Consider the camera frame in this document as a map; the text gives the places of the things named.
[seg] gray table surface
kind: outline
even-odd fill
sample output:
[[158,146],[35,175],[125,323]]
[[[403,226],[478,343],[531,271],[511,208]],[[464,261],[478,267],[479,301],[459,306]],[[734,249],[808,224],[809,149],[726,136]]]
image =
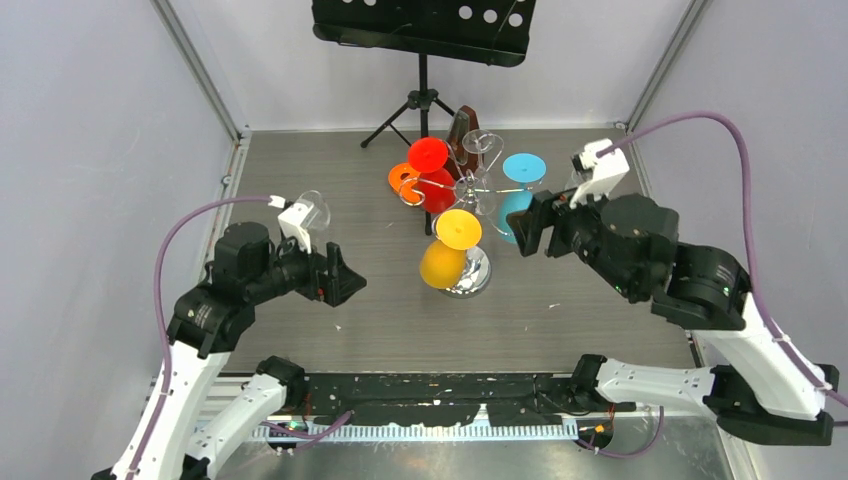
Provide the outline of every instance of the gray table surface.
[[[568,180],[574,151],[621,135],[618,130],[497,133],[506,155],[530,152],[547,161],[542,188],[551,190]],[[269,355],[288,357],[313,372],[569,372],[583,353],[692,365],[684,333],[651,315],[647,304],[629,305],[574,256],[521,258],[491,226],[484,227],[480,243],[493,261],[484,293],[456,300],[427,287],[418,262],[433,238],[423,234],[423,213],[403,205],[386,180],[391,167],[405,161],[406,145],[389,132],[363,150],[364,135],[267,133],[251,140],[239,195],[296,198],[319,190],[332,210],[330,229],[319,241],[340,244],[368,287],[336,309],[295,294],[261,306],[229,371],[251,371]],[[514,186],[499,166],[493,170],[498,188]],[[614,193],[637,191],[631,172]],[[232,221],[260,221],[277,232],[275,217],[262,205],[239,205]]]

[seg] tripod stand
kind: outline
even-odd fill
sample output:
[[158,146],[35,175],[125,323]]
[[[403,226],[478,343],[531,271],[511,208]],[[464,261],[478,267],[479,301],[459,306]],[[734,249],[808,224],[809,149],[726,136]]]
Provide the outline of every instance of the tripod stand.
[[383,132],[386,128],[391,128],[398,136],[406,142],[407,145],[412,145],[412,143],[407,140],[405,136],[403,136],[392,122],[397,120],[399,116],[401,116],[407,110],[420,110],[421,114],[421,138],[427,137],[430,135],[430,129],[428,125],[428,117],[430,114],[430,105],[435,103],[439,107],[442,108],[448,115],[451,117],[454,116],[455,112],[448,107],[445,102],[443,102],[439,98],[439,92],[433,88],[427,88],[427,55],[420,53],[418,54],[418,90],[413,90],[409,92],[409,95],[406,98],[406,103],[404,103],[395,113],[392,114],[382,125],[377,127],[377,130],[374,130],[374,133],[368,136],[362,143],[359,144],[360,147],[366,148],[368,144],[371,143],[371,140],[374,140],[377,135]]

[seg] brown object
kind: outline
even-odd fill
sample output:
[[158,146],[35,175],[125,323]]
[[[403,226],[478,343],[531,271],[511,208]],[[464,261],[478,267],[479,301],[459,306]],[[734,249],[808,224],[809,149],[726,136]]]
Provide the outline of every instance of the brown object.
[[468,172],[477,170],[480,164],[480,155],[476,153],[468,153],[462,147],[462,137],[466,133],[477,130],[480,124],[477,122],[477,112],[468,105],[463,105],[457,110],[451,121],[451,126],[448,129],[447,142],[456,154],[456,159],[459,162],[460,168],[457,169],[453,160],[448,159],[445,164],[445,169],[450,172],[454,180],[459,180]]

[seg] metal stand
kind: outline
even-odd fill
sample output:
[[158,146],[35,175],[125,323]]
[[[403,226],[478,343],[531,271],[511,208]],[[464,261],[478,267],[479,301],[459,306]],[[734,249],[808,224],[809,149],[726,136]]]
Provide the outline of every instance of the metal stand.
[[[407,145],[412,145],[412,142],[407,140],[405,136],[403,136],[400,131],[392,125],[392,122],[397,120],[401,114],[403,114],[407,110],[419,110],[421,115],[421,138],[427,137],[430,135],[430,126],[428,124],[429,115],[430,115],[430,105],[435,103],[439,107],[442,108],[448,115],[453,117],[456,112],[454,112],[450,107],[448,107],[445,102],[439,99],[439,92],[433,88],[427,88],[427,55],[419,54],[418,55],[418,90],[412,90],[409,92],[409,95],[406,98],[406,103],[404,103],[395,113],[392,114],[382,125],[377,127],[377,130],[374,130],[374,133],[368,136],[362,143],[359,144],[360,147],[366,148],[368,144],[371,143],[371,140],[374,140],[377,135],[383,133],[383,130],[386,128],[391,128]],[[424,234],[432,235],[433,234],[433,216],[430,212],[427,212],[424,215]]]

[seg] white wall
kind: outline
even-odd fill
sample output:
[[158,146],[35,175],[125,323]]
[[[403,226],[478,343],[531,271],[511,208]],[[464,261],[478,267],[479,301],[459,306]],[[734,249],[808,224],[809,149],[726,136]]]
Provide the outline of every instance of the white wall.
[[[210,61],[226,75],[216,83],[232,87],[253,130],[376,127],[418,85],[414,54],[315,38],[310,1],[175,3],[181,16],[199,19],[202,32],[193,37],[212,45],[217,58]],[[433,59],[431,88],[450,105],[474,107],[487,126],[626,120],[688,3],[539,0],[522,65]],[[441,111],[432,118],[435,125],[449,120]],[[407,113],[397,125],[417,122]]]
[[[741,128],[751,153],[764,295],[814,362],[848,373],[848,2],[713,2],[643,126],[711,109]],[[708,121],[640,141],[653,193],[680,212],[681,239],[744,258],[739,159]],[[829,402],[837,420],[848,409]],[[848,431],[830,448],[754,447],[763,479],[844,478]]]
[[[0,85],[0,476],[90,478],[161,361],[159,243],[232,147],[149,1],[2,2]],[[165,305],[208,227],[173,244]]]

